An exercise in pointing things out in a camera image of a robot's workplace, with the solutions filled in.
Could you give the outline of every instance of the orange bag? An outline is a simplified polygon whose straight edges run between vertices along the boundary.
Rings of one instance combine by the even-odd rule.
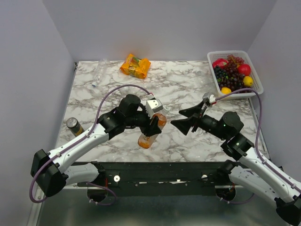
[[[126,75],[132,75],[139,79],[145,79],[150,64],[150,61],[146,58],[139,59],[133,54],[129,54],[120,69]]]

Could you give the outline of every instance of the bottle with orange liquid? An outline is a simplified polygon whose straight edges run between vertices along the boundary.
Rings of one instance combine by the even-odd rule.
[[[165,115],[161,114],[161,113],[156,113],[153,115],[153,118],[157,116],[159,118],[158,121],[158,127],[162,130],[164,128],[164,126],[167,123],[167,118]],[[152,143],[154,143],[154,141],[156,140],[157,136],[159,134],[155,134],[151,137],[147,137],[145,136],[143,133],[140,135],[139,139],[138,139],[138,145],[140,147],[143,147],[145,149],[150,148],[150,146],[152,145]]]

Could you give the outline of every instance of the transparent bottle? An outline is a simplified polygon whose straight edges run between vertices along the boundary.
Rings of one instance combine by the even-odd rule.
[[[104,76],[108,69],[108,60],[103,59],[98,62],[97,67],[94,70],[94,76],[92,81],[92,86],[98,86],[100,79]]]
[[[164,128],[164,126],[166,125],[167,123],[167,118],[165,115],[161,114],[161,113],[156,113],[153,115],[153,118],[157,116],[159,118],[159,121],[158,121],[158,126],[159,128],[162,130]],[[138,145],[140,147],[143,147],[145,149],[147,148],[150,148],[151,145],[154,143],[154,141],[156,140],[157,136],[159,134],[155,134],[151,137],[147,137],[145,136],[143,133],[140,135],[139,139],[138,139]]]

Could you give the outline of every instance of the fruit basket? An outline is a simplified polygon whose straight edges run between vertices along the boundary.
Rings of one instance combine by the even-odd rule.
[[[255,71],[255,68],[248,56],[248,54],[245,52],[245,51],[240,51],[240,50],[232,50],[232,51],[215,51],[215,52],[209,52],[207,54],[207,58],[208,58],[208,61],[209,61],[209,66],[210,66],[210,69],[211,69],[211,73],[213,75],[213,80],[214,80],[214,83],[215,83],[215,86],[216,86],[216,94],[218,97],[221,97],[225,94],[223,94],[220,90],[220,87],[219,87],[219,83],[217,81],[217,78],[214,74],[214,69],[212,67],[212,63],[214,61],[216,61],[217,59],[219,58],[223,58],[223,59],[227,59],[227,56],[229,55],[233,55],[234,57],[240,57],[244,60],[244,64],[248,64],[251,68],[251,73],[250,73],[250,77],[253,79],[253,84],[251,86],[251,88],[253,88],[254,90],[256,90],[259,94],[262,94],[263,93],[263,87],[262,87],[262,84],[259,80],[259,77],[258,77],[258,74],[256,73]],[[249,97],[253,97],[255,96],[254,93],[237,93],[237,94],[232,94],[231,96],[227,97],[227,98],[224,98],[223,100],[232,100],[232,99],[246,99],[246,98],[249,98]]]

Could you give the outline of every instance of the robotic arm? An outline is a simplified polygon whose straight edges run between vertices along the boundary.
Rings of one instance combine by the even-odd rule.
[[[153,115],[162,109],[162,103],[154,97],[146,101],[144,106],[139,97],[128,94],[121,100],[118,107],[98,118],[92,133],[83,133],[48,153],[43,149],[37,151],[33,158],[31,175],[35,176],[45,163],[54,158],[36,180],[46,197],[57,194],[66,185],[92,182],[102,177],[103,168],[97,162],[75,166],[72,164],[92,148],[112,139],[125,129],[140,127],[143,134],[148,137],[161,133],[158,127],[158,117],[153,118]],[[61,150],[70,146],[68,151],[60,154]]]
[[[214,103],[214,95],[206,93],[200,104],[179,111],[187,119],[171,121],[171,124],[184,135],[187,135],[191,127],[192,132],[201,128],[225,140],[221,145],[223,151],[255,174],[228,160],[218,169],[220,176],[227,177],[231,182],[262,197],[276,208],[283,220],[297,226],[301,222],[301,183],[281,171],[240,133],[244,124],[236,112],[226,112],[219,121],[205,115],[207,107]]]

